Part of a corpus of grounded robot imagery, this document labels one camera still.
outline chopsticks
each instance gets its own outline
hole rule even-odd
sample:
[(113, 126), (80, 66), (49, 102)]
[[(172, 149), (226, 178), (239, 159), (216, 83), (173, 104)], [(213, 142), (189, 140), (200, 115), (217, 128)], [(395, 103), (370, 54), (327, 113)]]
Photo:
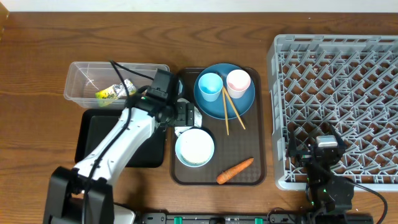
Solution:
[(244, 126), (243, 121), (242, 121), (241, 117), (239, 116), (239, 113), (236, 110), (235, 105), (234, 105), (234, 103), (231, 100), (231, 97), (228, 94), (228, 91), (226, 91), (226, 89), (225, 89), (225, 87), (223, 85), (223, 103), (224, 103), (225, 126), (226, 126), (227, 135), (229, 135), (229, 127), (228, 127), (228, 115), (227, 115), (227, 112), (226, 112), (225, 96), (227, 97), (229, 103), (231, 104), (232, 109), (234, 110), (234, 112), (236, 114), (236, 117), (239, 119), (239, 122), (242, 124), (243, 129), (246, 130), (246, 127)]
[(224, 103), (224, 114), (225, 114), (225, 126), (226, 126), (226, 135), (229, 135), (229, 127), (228, 127), (228, 114), (226, 112), (226, 103), (225, 103), (225, 94), (224, 90), (221, 93), (223, 95), (223, 103)]
[(239, 116), (238, 111), (236, 111), (235, 105), (234, 105), (234, 103), (232, 102), (231, 97), (229, 97), (229, 94), (228, 94), (228, 92), (226, 91), (226, 89), (225, 89), (224, 86), (223, 86), (223, 92), (224, 92), (224, 94), (226, 95), (226, 97), (227, 97), (229, 103), (231, 103), (232, 109), (234, 109), (234, 112), (235, 112), (235, 114), (236, 114), (236, 117), (238, 117), (239, 121), (241, 122), (243, 129), (246, 130), (246, 128), (244, 127), (243, 121), (242, 121), (241, 117)]

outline gray dish rack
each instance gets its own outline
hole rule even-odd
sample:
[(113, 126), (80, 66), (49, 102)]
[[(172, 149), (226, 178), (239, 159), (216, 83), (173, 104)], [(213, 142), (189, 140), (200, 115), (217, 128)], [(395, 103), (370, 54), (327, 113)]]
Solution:
[(267, 71), (278, 188), (304, 190), (307, 181), (285, 156), (289, 131), (306, 150), (330, 123), (348, 145), (336, 175), (398, 190), (398, 36), (278, 35)]

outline clear plastic container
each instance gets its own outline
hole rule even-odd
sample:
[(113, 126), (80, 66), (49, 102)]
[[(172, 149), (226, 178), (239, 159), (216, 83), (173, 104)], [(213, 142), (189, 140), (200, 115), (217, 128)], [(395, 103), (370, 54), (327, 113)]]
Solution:
[[(149, 77), (155, 77), (156, 70), (170, 71), (167, 65), (143, 64), (143, 63), (119, 63), (133, 71)], [(137, 88), (150, 85), (152, 80), (140, 77), (121, 68), (118, 68), (123, 79), (130, 79)], [(101, 100), (111, 101), (107, 106), (101, 107), (95, 98), (95, 93), (110, 87), (113, 84), (120, 84), (121, 81), (109, 62), (73, 62), (69, 66), (67, 82), (63, 96), (72, 100), (83, 108), (101, 109), (123, 109), (123, 100)]]

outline carrot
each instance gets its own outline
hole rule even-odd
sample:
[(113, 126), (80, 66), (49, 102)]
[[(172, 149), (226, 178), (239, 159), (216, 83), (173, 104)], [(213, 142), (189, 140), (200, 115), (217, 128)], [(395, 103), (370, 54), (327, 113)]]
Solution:
[(217, 183), (218, 184), (223, 184), (227, 181), (229, 181), (232, 177), (234, 177), (236, 174), (242, 172), (242, 170), (246, 169), (250, 164), (252, 164), (254, 161), (254, 158), (247, 159), (240, 164), (228, 169), (227, 171), (223, 172), (217, 177)]

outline pink cup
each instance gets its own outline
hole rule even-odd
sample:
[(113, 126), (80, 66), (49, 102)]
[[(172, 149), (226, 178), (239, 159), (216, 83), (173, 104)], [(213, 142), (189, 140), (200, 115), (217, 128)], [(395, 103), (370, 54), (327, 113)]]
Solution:
[(233, 70), (226, 77), (226, 87), (230, 97), (238, 99), (244, 95), (251, 83), (250, 76), (244, 70)]

